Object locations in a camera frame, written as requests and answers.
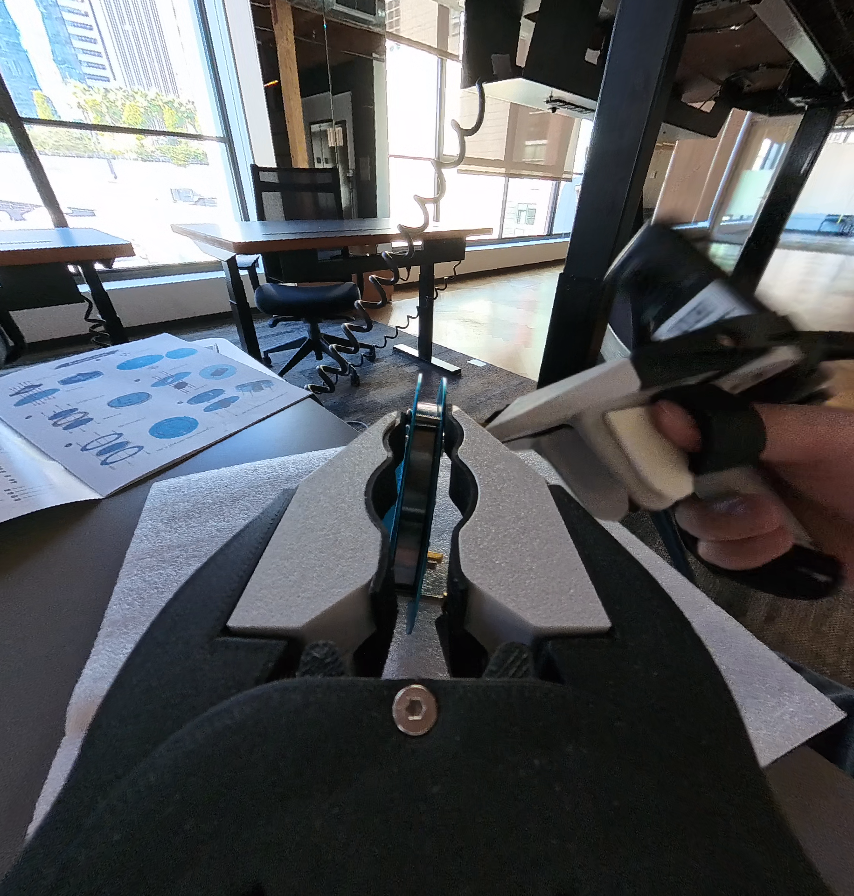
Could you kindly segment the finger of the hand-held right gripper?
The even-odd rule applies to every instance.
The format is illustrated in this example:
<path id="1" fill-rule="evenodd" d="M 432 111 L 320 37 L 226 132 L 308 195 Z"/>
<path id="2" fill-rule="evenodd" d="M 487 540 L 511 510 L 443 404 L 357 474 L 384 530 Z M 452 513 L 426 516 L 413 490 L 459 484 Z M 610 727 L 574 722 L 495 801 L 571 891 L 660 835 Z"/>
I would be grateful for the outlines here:
<path id="1" fill-rule="evenodd" d="M 611 407 L 642 388 L 630 360 L 606 362 L 517 398 L 484 426 L 500 442 L 525 442 L 569 427 L 584 412 Z"/>
<path id="2" fill-rule="evenodd" d="M 625 456 L 600 419 L 541 424 L 537 452 L 597 519 L 621 521 L 629 513 L 628 491 L 609 463 L 622 461 Z"/>

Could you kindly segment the person's right hand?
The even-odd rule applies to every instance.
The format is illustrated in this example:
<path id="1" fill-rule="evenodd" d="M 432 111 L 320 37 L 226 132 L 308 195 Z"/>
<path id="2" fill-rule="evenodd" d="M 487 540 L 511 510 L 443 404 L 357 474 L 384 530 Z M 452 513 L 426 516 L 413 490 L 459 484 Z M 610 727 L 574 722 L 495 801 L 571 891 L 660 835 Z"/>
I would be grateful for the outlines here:
<path id="1" fill-rule="evenodd" d="M 785 554 L 794 539 L 787 507 L 818 549 L 840 561 L 854 588 L 854 410 L 756 404 L 766 429 L 761 463 L 779 498 L 691 497 L 676 506 L 701 560 L 744 571 Z"/>

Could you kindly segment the open instruction booklet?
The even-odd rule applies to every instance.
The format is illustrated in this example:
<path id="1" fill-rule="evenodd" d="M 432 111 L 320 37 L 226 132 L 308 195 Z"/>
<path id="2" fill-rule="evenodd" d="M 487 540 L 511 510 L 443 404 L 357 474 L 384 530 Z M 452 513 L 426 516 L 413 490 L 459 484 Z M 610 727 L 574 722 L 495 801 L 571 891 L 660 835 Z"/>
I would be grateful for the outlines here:
<path id="1" fill-rule="evenodd" d="M 0 523 L 108 497 L 309 397 L 218 338 L 19 367 L 0 375 Z"/>

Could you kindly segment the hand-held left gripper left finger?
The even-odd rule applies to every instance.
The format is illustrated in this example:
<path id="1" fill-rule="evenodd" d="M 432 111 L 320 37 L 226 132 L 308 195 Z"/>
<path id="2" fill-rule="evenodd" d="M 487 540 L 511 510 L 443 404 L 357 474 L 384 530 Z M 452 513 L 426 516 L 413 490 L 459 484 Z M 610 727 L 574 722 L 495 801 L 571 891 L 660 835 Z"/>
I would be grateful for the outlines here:
<path id="1" fill-rule="evenodd" d="M 330 641 L 379 677 L 396 628 L 385 518 L 397 499 L 402 413 L 388 413 L 296 489 L 228 620 L 231 633 Z"/>

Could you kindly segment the white foam sheet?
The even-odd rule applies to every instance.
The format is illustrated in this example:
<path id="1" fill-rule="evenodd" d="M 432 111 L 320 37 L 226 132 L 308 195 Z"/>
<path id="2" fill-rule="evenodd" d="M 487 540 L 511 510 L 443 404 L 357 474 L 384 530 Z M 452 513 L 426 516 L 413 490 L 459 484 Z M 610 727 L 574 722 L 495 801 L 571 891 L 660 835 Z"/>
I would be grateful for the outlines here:
<path id="1" fill-rule="evenodd" d="M 89 726 L 130 652 L 188 577 L 267 506 L 339 448 L 165 480 L 148 492 L 97 639 L 73 690 L 64 734 L 26 838 L 61 792 Z M 618 523 L 603 527 L 667 590 L 736 702 L 764 768 L 846 719 L 846 713 Z"/>

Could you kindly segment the wide glass window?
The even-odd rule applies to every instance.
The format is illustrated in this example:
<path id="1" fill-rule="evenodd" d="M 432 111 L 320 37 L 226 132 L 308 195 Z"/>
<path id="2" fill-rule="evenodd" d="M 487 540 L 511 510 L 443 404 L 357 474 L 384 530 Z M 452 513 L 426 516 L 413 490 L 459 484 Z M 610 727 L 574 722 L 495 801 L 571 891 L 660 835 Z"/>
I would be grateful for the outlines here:
<path id="1" fill-rule="evenodd" d="M 387 42 L 385 73 L 390 213 L 418 223 L 413 197 L 436 194 L 432 160 L 455 157 L 452 123 L 471 126 L 479 97 L 475 89 L 461 89 L 458 62 L 410 44 Z M 483 228 L 495 239 L 567 232 L 590 130 L 579 118 L 486 97 L 481 127 L 466 138 L 461 165 L 444 171 L 432 227 Z"/>

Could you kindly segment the blue round metal base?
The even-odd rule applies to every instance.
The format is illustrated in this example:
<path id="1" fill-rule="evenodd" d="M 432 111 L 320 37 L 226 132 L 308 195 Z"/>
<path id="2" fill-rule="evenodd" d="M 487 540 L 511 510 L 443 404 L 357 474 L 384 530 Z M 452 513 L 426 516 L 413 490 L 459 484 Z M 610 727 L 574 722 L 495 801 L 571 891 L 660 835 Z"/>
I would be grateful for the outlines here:
<path id="1" fill-rule="evenodd" d="M 419 375 L 404 419 L 403 457 L 396 468 L 397 499 L 389 518 L 391 566 L 396 596 L 406 603 L 407 634 L 412 633 L 418 615 L 444 449 L 446 379 L 440 379 L 434 401 L 421 397 L 422 382 Z"/>

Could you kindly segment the black-framed grid window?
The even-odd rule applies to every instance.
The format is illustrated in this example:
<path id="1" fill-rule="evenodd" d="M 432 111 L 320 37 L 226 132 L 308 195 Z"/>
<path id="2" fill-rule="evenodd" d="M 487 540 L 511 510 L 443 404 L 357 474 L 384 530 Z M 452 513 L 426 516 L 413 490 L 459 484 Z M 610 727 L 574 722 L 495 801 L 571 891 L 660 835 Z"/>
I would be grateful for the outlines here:
<path id="1" fill-rule="evenodd" d="M 117 268 L 212 268 L 172 225 L 247 218 L 230 2 L 0 2 L 0 74 L 63 222 L 130 241 Z"/>

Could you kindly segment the black mesh-back chair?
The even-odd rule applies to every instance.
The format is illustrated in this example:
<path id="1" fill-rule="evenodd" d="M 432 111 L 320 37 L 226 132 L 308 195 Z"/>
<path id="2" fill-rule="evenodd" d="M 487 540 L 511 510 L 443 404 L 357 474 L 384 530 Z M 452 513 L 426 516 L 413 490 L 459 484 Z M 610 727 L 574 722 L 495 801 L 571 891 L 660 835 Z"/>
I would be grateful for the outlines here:
<path id="1" fill-rule="evenodd" d="M 343 220 L 337 168 L 270 168 L 250 165 L 256 219 Z"/>

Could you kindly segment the dark grey desk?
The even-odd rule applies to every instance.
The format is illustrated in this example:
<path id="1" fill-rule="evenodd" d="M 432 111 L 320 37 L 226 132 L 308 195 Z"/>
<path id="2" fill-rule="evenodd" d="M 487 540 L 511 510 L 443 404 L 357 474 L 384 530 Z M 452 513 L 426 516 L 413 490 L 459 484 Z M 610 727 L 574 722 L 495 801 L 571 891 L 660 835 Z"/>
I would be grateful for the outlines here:
<path id="1" fill-rule="evenodd" d="M 0 530 L 0 889 L 20 894 L 823 894 L 726 684 L 689 647 L 699 721 L 640 673 L 649 636 L 576 640 L 562 682 L 438 682 L 437 727 L 401 733 L 408 683 L 281 678 L 292 647 L 166 614 L 144 681 L 92 723 L 66 810 L 19 848 L 58 711 L 91 650 L 147 484 Z"/>

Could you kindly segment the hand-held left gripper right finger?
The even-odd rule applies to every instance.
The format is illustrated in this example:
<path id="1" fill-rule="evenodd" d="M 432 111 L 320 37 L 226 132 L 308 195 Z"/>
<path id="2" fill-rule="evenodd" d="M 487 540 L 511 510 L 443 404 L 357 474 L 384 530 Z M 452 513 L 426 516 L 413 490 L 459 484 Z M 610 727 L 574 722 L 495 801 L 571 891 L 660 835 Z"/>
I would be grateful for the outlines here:
<path id="1" fill-rule="evenodd" d="M 501 645 L 608 633 L 611 622 L 549 485 L 461 409 L 449 411 L 444 449 L 452 531 L 444 609 L 437 622 L 453 677 L 479 677 Z"/>

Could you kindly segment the wooden pillar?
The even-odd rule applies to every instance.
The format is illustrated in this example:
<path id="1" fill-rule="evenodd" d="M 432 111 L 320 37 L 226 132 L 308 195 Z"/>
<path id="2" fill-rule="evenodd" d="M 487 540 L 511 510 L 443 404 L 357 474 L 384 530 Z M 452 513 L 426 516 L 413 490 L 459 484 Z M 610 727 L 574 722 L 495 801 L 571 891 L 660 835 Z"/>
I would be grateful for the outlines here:
<path id="1" fill-rule="evenodd" d="M 287 1 L 270 1 L 269 5 L 276 39 L 279 86 L 283 99 L 291 160 L 295 168 L 308 168 L 308 130 L 304 120 L 299 88 L 292 7 Z"/>

